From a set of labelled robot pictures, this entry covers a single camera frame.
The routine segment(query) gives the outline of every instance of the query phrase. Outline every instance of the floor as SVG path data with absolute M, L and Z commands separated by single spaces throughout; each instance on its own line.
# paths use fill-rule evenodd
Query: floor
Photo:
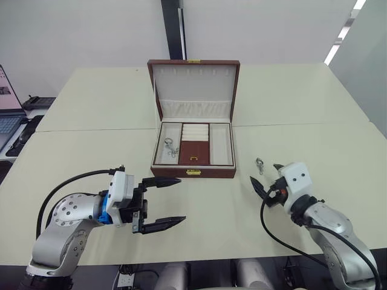
M 387 289 L 387 248 L 372 250 L 377 261 L 379 274 L 383 280 L 383 288 Z M 290 269 L 298 277 L 299 286 L 313 290 L 335 290 L 327 269 L 301 256 L 259 258 L 266 274 L 272 281 L 275 290 L 293 289 L 287 286 L 283 267 L 289 262 L 294 265 Z M 232 286 L 232 260 L 206 260 L 189 262 L 190 283 L 188 290 Z M 139 265 L 138 269 L 153 269 L 159 274 L 165 263 Z M 73 274 L 73 290 L 112 289 L 118 266 L 80 266 Z M 24 266 L 0 266 L 0 289 L 17 289 L 25 272 Z M 157 276 L 152 272 L 140 272 L 135 275 L 136 289 L 153 290 Z

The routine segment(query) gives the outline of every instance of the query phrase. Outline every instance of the open jewelry box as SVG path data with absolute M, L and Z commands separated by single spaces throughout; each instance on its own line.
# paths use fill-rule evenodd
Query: open jewelry box
M 155 176 L 233 178 L 237 60 L 150 60 L 161 126 Z

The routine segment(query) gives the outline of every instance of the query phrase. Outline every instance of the white table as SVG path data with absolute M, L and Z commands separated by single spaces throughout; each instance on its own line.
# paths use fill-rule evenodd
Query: white table
M 187 219 L 167 231 L 144 236 L 131 234 L 130 226 L 96 228 L 80 264 L 294 254 L 264 232 L 259 222 L 261 200 L 249 180 L 250 175 L 256 176 L 268 186 L 278 177 L 269 164 L 292 161 L 307 164 L 315 197 L 347 215 L 368 247 L 387 247 L 387 231 L 381 230 L 387 220 L 387 142 L 373 124 L 251 126 L 233 131 L 234 179 L 183 179 L 173 187 L 150 188 L 147 222 L 166 216 L 186 215 Z M 154 145 L 154 129 L 34 134 L 0 186 L 0 264 L 29 261 L 37 213 L 52 188 L 73 175 L 119 164 L 139 182 L 151 176 Z M 264 176 L 256 168 L 257 156 L 265 161 Z M 107 189 L 109 182 L 107 175 L 74 182 L 53 202 L 75 191 L 96 193 Z M 320 253 L 307 230 L 293 224 L 281 206 L 268 209 L 265 219 L 279 238 L 308 253 Z
M 233 126 L 367 121 L 324 63 L 241 66 Z M 158 113 L 146 67 L 82 68 L 37 131 L 155 127 Z
M 46 112 L 47 112 L 46 109 L 37 109 L 37 110 L 27 111 L 27 118 L 32 119 L 35 116 L 44 115 Z M 0 150 L 0 161 L 9 161 L 9 162 L 15 161 L 17 156 L 7 156 L 6 153 L 8 150 L 11 149 L 11 147 L 12 147 L 13 143 L 16 141 L 16 139 L 19 138 L 20 134 L 23 132 L 26 125 L 27 124 L 20 125 L 19 128 L 12 135 L 12 137 L 8 140 L 7 144 Z

